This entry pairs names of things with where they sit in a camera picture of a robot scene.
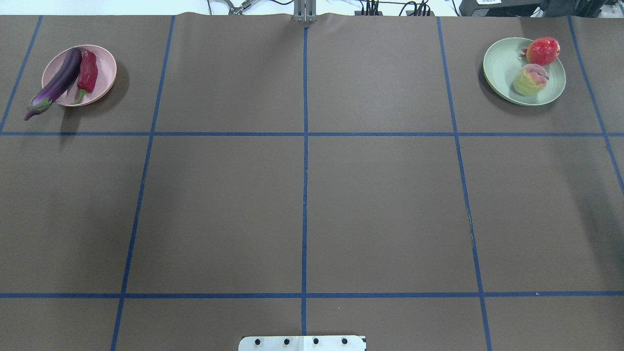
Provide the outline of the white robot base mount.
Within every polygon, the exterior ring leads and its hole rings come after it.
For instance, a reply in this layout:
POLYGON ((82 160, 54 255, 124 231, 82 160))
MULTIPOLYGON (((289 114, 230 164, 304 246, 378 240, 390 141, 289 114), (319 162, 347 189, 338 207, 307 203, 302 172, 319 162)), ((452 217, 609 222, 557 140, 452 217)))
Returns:
POLYGON ((243 337, 239 351, 366 351, 365 336, 282 335, 243 337))

